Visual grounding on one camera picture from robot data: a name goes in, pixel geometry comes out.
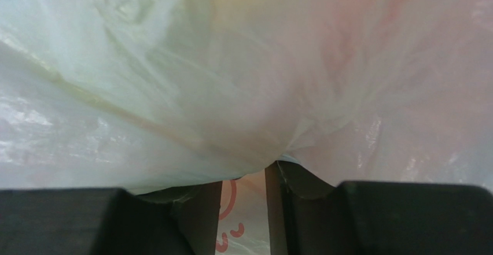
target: translucent plastic bag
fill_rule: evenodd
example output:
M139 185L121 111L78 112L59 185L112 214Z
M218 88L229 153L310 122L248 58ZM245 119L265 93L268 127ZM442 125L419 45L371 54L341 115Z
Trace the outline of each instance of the translucent plastic bag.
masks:
M492 3L0 0L4 53L22 57L1 68L0 108L30 92L22 109L53 108L67 131L0 111L0 186L149 191L238 177L284 152L331 183L493 186ZM36 67L12 66L23 60ZM108 130L90 141L69 124L82 119Z

